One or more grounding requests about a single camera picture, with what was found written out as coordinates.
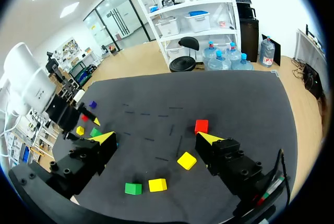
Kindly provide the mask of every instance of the dark gray mat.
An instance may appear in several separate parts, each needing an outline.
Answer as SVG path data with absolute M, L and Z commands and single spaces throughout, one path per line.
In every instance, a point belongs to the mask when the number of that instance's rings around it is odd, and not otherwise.
M 120 147 L 76 196 L 96 212 L 128 220 L 218 223 L 232 217 L 240 201 L 218 177 L 212 177 L 195 151 L 197 119 L 209 120 L 209 134 L 233 137 L 251 159 L 269 172 L 279 148 L 284 149 L 291 188 L 297 166 L 297 136 L 284 87 L 269 72 L 188 72 L 95 82 L 85 93 L 86 104 L 101 122 L 99 129 L 115 131 Z M 78 122 L 85 136 L 91 122 Z M 184 151 L 197 158 L 189 171 L 176 163 Z M 53 148 L 56 160 L 71 142 L 61 136 Z M 148 180 L 166 178 L 168 190 L 150 193 Z M 126 182 L 141 182 L 143 194 L 124 193 Z M 283 193 L 278 209 L 284 207 Z

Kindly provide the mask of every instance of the plastic water bottle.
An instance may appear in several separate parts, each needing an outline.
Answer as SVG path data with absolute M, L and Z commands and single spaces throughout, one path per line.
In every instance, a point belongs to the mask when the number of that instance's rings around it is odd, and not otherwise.
M 247 55 L 243 53 L 239 62 L 232 63 L 232 70 L 254 70 L 254 67 L 250 61 L 247 61 Z
M 235 43 L 231 42 L 231 49 L 227 51 L 227 56 L 232 63 L 239 62 L 241 60 L 241 52 L 238 49 L 235 49 Z
M 216 51 L 216 58 L 212 58 L 208 62 L 208 69 L 210 71 L 215 70 L 230 70 L 231 69 L 231 61 L 228 58 L 222 56 L 222 51 Z
M 217 48 L 213 46 L 213 42 L 209 41 L 209 47 L 205 48 L 203 51 L 204 70 L 208 70 L 208 62 L 211 58 L 216 56 L 216 50 Z
M 275 54 L 275 45 L 270 41 L 270 36 L 261 42 L 260 64 L 265 67 L 270 67 Z

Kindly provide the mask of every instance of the storage box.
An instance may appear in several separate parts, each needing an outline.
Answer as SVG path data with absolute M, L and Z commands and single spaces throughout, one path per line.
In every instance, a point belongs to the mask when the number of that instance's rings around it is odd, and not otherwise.
M 193 32 L 202 32 L 211 29 L 209 15 L 210 13 L 206 13 L 196 16 L 186 16 L 185 18 L 189 22 Z
M 171 42 L 169 42 L 165 49 L 167 55 L 170 58 L 170 62 L 178 57 L 189 56 L 189 48 L 185 48 L 184 46 L 179 45 L 178 40 L 172 40 Z
M 163 37 L 172 36 L 180 33 L 177 18 L 171 16 L 165 19 L 158 20 L 156 26 L 161 31 Z

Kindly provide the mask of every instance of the blue cube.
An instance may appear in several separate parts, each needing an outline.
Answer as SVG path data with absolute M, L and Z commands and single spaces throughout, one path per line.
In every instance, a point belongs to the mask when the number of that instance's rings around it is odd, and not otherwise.
M 90 103 L 89 103 L 89 106 L 91 107 L 91 108 L 96 108 L 96 106 L 97 106 L 97 104 L 96 104 L 96 102 L 95 101 L 91 101 Z

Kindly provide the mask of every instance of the green cube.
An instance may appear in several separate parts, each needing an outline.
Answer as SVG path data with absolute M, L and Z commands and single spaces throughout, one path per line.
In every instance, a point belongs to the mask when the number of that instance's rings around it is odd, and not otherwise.
M 96 137 L 96 136 L 100 136 L 100 135 L 102 135 L 102 133 L 99 130 L 97 130 L 95 127 L 90 132 L 90 136 L 92 136 L 92 137 Z
M 125 193 L 133 195 L 141 194 L 141 184 L 125 183 Z

